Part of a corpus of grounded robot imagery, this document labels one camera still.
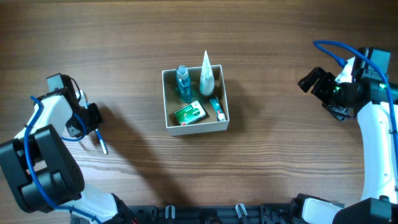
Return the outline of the blue mouthwash bottle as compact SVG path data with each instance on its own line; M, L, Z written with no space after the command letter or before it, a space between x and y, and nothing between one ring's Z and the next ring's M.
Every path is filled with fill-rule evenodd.
M176 79L179 89L180 98L184 103L192 102L191 79L188 68L180 65L176 69Z

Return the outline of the teal toothpaste tube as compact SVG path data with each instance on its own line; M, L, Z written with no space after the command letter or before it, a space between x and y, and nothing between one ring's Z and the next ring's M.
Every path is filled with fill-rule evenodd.
M225 113L223 112L220 101L217 97L215 98L210 98L209 102L211 103L215 113L216 113L216 118L218 121L226 121L226 116Z

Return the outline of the green soap box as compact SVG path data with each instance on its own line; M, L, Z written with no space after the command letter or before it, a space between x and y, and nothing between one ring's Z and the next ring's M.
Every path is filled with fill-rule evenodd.
M206 111L199 101L194 101L174 113L181 126L194 124L206 116Z

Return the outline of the blue white toothbrush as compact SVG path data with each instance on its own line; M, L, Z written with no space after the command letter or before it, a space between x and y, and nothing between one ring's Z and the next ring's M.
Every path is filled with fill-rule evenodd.
M108 154L108 148L107 148L107 145L106 145L106 143L105 143L105 141L104 141L104 139L103 139L103 137L102 137L102 135L101 135L99 129L95 129L95 133L96 133L96 135L97 135L97 138L98 138L98 140L99 140L99 143L100 143L100 145L101 145L101 148L102 148L102 150L103 150L103 153L104 153L105 155L107 155L107 154Z

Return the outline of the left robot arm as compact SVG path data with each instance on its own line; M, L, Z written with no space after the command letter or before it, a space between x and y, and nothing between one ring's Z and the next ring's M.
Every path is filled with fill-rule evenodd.
M85 183L65 142L97 132L103 118L76 81L47 77L49 92L32 97L34 113L13 139L1 144L1 169L26 213L68 212L71 221L135 223L135 214L115 194Z

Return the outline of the white lotion tube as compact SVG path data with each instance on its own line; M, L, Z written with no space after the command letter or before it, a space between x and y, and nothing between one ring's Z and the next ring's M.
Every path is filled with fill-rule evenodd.
M213 93L214 88L215 78L208 53L205 51L200 75L200 93L204 96L210 96Z

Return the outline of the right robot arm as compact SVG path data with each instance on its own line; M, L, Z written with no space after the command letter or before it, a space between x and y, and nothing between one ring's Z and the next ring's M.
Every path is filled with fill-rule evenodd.
M397 223L397 85L388 81L391 53L375 47L333 58L342 67L335 77L315 67L298 85L311 92L335 119L357 119L363 140L364 187L361 200L341 208L299 194L289 220L302 223Z

